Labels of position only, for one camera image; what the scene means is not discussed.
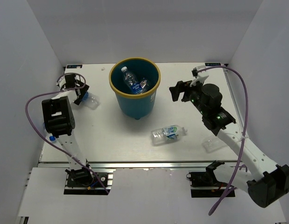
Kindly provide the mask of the clear bottle dark blue label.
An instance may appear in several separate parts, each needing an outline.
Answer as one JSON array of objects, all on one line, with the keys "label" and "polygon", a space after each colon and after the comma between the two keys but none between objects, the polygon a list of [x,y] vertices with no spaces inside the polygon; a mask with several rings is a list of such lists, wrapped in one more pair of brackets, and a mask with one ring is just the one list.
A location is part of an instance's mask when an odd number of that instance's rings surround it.
[{"label": "clear bottle dark blue label", "polygon": [[91,110],[97,109],[97,107],[100,105],[98,98],[88,91],[85,93],[82,102]]}]

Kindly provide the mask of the Aquafina clear water bottle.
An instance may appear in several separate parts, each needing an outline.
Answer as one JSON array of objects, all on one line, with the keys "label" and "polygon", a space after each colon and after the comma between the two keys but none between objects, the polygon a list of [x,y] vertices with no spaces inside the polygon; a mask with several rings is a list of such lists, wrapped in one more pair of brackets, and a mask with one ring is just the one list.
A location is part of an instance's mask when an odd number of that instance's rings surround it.
[{"label": "Aquafina clear water bottle", "polygon": [[130,89],[131,93],[134,95],[142,94],[142,88],[136,75],[131,72],[126,66],[121,68],[121,72],[123,74],[124,83]]}]

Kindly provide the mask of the small bottle blue label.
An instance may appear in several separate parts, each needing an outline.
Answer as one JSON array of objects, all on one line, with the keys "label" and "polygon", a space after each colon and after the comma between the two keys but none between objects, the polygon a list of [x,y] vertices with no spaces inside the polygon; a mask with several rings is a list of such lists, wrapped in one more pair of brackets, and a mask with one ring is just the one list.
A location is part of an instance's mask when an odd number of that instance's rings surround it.
[{"label": "small bottle blue label", "polygon": [[56,142],[56,138],[49,132],[47,132],[46,128],[45,128],[45,124],[43,123],[43,129],[44,129],[44,132],[46,134],[46,137],[48,138],[48,140],[52,143],[55,143]]}]

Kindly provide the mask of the clear bottle green white label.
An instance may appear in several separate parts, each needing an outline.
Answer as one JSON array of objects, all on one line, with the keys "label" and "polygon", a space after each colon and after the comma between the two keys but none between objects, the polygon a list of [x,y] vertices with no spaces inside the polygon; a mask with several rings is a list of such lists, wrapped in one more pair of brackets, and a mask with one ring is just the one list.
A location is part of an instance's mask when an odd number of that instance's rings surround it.
[{"label": "clear bottle green white label", "polygon": [[159,146],[178,141],[187,135],[187,129],[183,126],[172,125],[151,131],[151,140],[154,146]]}]

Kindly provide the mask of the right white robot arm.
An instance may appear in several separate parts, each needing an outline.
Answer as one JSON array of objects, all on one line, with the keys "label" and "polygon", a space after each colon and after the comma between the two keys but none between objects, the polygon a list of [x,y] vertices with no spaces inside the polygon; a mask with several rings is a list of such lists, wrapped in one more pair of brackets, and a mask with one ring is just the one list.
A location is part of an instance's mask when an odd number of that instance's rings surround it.
[{"label": "right white robot arm", "polygon": [[280,166],[267,157],[249,138],[244,138],[235,118],[221,106],[222,94],[214,84],[177,82],[169,91],[173,101],[183,93],[202,114],[208,130],[227,144],[248,171],[237,171],[232,186],[247,192],[260,207],[266,208],[289,192],[289,166]]}]

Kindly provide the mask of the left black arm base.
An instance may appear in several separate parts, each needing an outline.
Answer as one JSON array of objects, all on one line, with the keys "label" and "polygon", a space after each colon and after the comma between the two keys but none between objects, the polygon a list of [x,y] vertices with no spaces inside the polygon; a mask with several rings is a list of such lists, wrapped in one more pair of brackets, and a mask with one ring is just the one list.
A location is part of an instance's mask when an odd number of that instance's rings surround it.
[{"label": "left black arm base", "polygon": [[97,172],[98,178],[103,183],[104,187],[108,192],[102,187],[98,179],[94,176],[85,184],[76,182],[69,174],[66,176],[64,195],[101,195],[106,196],[109,194],[113,182],[113,173],[110,172]]}]

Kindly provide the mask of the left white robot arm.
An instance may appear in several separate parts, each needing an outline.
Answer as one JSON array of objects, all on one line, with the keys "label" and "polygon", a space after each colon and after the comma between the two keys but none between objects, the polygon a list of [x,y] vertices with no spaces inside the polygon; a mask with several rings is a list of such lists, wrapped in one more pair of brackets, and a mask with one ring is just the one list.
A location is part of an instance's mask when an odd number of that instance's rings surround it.
[{"label": "left white robot arm", "polygon": [[51,99],[42,101],[44,126],[52,134],[67,154],[70,168],[66,170],[69,178],[76,184],[89,186],[93,182],[93,174],[87,159],[80,150],[74,135],[76,126],[72,104],[79,105],[87,93],[89,86],[81,81],[77,73],[66,73],[57,80],[62,90]]}]

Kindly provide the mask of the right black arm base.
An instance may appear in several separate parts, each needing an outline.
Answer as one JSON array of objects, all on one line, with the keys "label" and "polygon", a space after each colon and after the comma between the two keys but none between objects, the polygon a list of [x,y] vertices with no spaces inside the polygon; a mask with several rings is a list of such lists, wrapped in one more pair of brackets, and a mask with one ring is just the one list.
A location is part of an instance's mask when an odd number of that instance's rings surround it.
[{"label": "right black arm base", "polygon": [[227,183],[219,182],[213,171],[224,164],[222,161],[214,161],[205,171],[192,171],[186,175],[190,181],[192,198],[220,198],[223,195]]}]

